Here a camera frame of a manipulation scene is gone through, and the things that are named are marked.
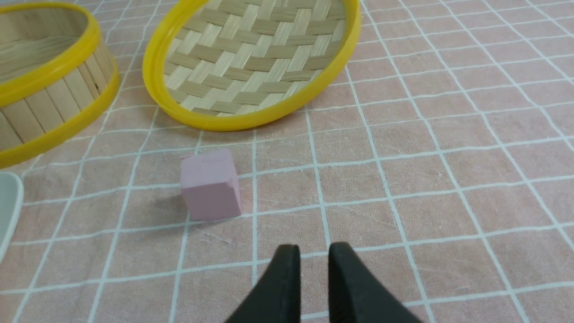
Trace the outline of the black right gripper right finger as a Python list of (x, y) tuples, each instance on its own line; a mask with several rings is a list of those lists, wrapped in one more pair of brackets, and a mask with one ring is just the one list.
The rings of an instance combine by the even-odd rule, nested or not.
[(420, 323), (367, 268), (351, 245), (336, 242), (328, 256), (331, 323)]

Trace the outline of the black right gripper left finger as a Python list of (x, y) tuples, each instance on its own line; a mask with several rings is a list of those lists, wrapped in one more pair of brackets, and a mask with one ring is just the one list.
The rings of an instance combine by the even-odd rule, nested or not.
[(227, 323), (299, 323), (301, 321), (300, 248), (282, 244)]

